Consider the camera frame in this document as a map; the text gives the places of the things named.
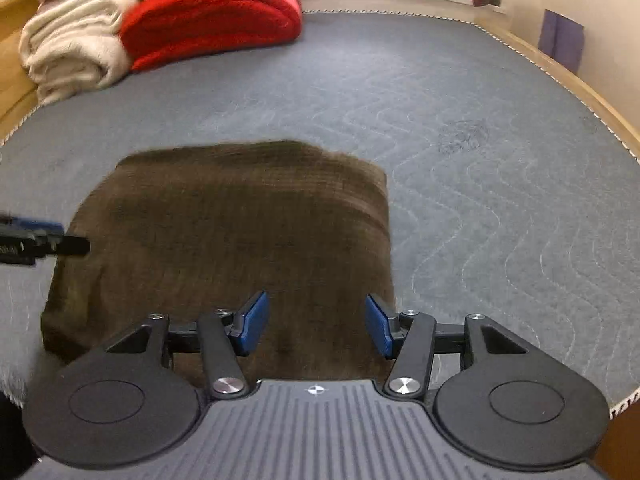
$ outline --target purple square on wall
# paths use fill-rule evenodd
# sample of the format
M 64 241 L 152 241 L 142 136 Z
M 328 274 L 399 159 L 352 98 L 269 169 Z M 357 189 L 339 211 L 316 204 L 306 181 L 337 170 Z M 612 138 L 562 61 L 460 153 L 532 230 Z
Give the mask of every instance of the purple square on wall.
M 547 9 L 538 49 L 575 74 L 582 60 L 584 27 Z

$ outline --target brown folded cloth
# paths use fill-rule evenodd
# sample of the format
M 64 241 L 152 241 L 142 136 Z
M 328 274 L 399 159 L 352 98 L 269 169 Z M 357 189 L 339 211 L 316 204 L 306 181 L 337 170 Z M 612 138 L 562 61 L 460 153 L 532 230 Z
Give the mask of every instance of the brown folded cloth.
M 293 141 L 140 153 L 116 167 L 70 231 L 89 256 L 60 259 L 44 345 L 72 360 L 151 312 L 175 322 L 268 291 L 271 315 L 247 379 L 377 378 L 364 299 L 393 301 L 386 177 Z M 197 356 L 176 371 L 200 384 Z

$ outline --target gray ribbed plate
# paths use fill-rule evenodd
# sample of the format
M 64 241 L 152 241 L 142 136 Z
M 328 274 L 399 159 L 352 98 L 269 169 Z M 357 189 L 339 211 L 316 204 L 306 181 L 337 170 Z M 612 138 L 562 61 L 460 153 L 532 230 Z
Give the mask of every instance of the gray ribbed plate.
M 212 405 L 182 444 L 149 462 L 87 471 L 43 459 L 27 480 L 597 480 L 587 464 L 507 472 L 453 448 L 417 403 L 386 399 L 370 381 L 264 381 Z

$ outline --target stack of blankets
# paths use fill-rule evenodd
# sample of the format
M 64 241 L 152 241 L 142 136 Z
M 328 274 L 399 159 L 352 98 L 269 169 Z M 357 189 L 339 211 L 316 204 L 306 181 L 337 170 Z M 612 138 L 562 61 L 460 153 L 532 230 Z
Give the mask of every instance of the stack of blankets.
M 39 0 L 19 53 L 41 104 L 106 88 L 130 70 L 293 41 L 298 0 Z

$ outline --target wooden bed frame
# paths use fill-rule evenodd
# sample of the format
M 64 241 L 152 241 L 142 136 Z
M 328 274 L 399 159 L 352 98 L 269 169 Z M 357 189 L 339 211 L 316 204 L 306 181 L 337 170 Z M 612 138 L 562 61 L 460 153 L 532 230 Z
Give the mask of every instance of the wooden bed frame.
M 535 63 L 572 92 L 618 138 L 636 160 L 640 156 L 640 133 L 601 95 L 584 81 L 538 49 L 509 32 L 508 9 L 473 7 L 469 0 L 301 0 L 306 12 L 392 12 L 420 14 L 469 22 Z M 35 109 L 35 85 L 25 74 L 17 55 L 20 30 L 34 15 L 37 0 L 0 2 L 0 147 Z M 614 419 L 598 450 L 596 463 L 612 480 L 640 478 L 640 454 L 636 434 L 640 430 L 640 389 L 612 407 Z

